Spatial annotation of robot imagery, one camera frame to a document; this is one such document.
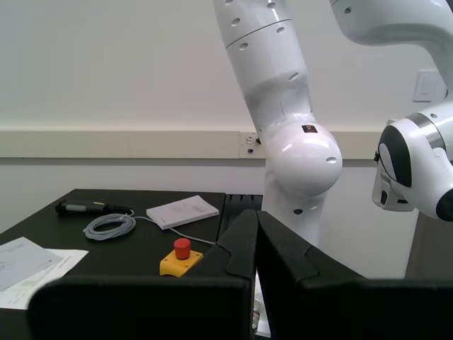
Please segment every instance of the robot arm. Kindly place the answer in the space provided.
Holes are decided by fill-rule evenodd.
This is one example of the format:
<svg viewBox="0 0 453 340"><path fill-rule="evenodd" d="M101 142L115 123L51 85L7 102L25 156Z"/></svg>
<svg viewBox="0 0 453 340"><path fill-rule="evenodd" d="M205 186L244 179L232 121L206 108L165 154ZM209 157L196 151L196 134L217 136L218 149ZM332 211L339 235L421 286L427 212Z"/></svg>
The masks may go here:
<svg viewBox="0 0 453 340"><path fill-rule="evenodd" d="M373 201L453 222L453 0L331 0L342 32L362 45L414 44L432 56L450 95L389 124L379 141Z"/></svg>
<svg viewBox="0 0 453 340"><path fill-rule="evenodd" d="M343 165L310 104L285 0L214 0L224 45L266 153L263 209L313 245L326 192Z"/></svg>

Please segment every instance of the coiled cable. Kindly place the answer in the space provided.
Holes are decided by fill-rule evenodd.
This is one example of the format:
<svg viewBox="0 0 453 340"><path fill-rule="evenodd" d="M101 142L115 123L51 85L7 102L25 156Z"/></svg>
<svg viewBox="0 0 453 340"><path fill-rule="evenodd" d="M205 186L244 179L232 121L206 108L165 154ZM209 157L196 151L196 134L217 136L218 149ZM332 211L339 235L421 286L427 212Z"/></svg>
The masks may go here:
<svg viewBox="0 0 453 340"><path fill-rule="evenodd" d="M134 228L135 225L137 224L137 220L145 220L151 223L154 223L154 221L151 218L148 217L142 217L142 216L136 216L134 217L135 212L133 210L130 211L130 214L110 214L110 215L105 215L105 216L100 216L96 218L94 221L92 221L90 224L86 226L84 229L85 236L89 239L94 239L95 241L105 241L107 239L114 239L116 237L120 237L123 235L128 234L131 232ZM99 228L103 225L109 225L113 223L120 223L119 227L112 228L109 230L104 230L104 231L96 231L96 228ZM211 241L206 241L205 239L198 239L196 237L190 237L187 235L184 235L173 228L170 228L172 232L175 232L181 237L185 237L186 239L191 239L193 241L198 241L210 245L215 245L215 242Z"/></svg>

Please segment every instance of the wall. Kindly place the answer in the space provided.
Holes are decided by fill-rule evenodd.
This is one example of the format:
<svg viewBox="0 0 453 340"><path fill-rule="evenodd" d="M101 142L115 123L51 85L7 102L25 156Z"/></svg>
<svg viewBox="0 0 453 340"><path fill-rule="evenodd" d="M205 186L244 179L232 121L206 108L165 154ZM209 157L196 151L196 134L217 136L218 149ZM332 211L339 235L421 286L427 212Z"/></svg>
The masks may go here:
<svg viewBox="0 0 453 340"><path fill-rule="evenodd" d="M320 123L381 130L426 106L425 51L356 45L328 0L288 2ZM253 129L211 0L2 1L0 45L3 130Z"/></svg>
<svg viewBox="0 0 453 340"><path fill-rule="evenodd" d="M332 130L380 131L412 103L419 47L346 40L328 0L288 0L314 112ZM252 130L210 0L0 3L0 130ZM73 188L262 193L261 161L0 160L0 230ZM372 163L346 162L322 248L372 277L402 277L416 213L371 202Z"/></svg>
<svg viewBox="0 0 453 340"><path fill-rule="evenodd" d="M0 232L73 188L263 193L258 160L0 160ZM346 161L321 221L321 248L368 277L404 277L417 214L371 201L372 161Z"/></svg>

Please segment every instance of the white paper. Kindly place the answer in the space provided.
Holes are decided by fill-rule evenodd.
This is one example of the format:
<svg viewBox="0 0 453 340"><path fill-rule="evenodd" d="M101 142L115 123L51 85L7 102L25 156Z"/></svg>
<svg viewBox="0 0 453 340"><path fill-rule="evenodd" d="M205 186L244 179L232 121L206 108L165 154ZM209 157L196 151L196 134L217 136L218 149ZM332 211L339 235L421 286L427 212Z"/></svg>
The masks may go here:
<svg viewBox="0 0 453 340"><path fill-rule="evenodd" d="M61 258L21 237L0 246L0 290L57 264Z"/></svg>
<svg viewBox="0 0 453 340"><path fill-rule="evenodd" d="M200 196L147 210L147 215L162 230L203 220L218 214L218 209L206 203Z"/></svg>
<svg viewBox="0 0 453 340"><path fill-rule="evenodd" d="M48 249L51 253L62 258L53 266L0 292L0 308L11 310L26 310L33 294L42 286L63 277L87 255L84 250Z"/></svg>

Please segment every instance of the emergency stop button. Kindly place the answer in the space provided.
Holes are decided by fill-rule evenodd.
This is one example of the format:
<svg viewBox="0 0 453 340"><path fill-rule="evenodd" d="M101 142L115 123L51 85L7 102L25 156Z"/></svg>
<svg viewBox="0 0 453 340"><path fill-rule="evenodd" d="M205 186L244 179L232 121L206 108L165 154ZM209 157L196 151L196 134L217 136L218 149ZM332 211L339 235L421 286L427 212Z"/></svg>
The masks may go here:
<svg viewBox="0 0 453 340"><path fill-rule="evenodd" d="M187 260L190 257L190 240L177 239L175 241L175 254L178 260Z"/></svg>

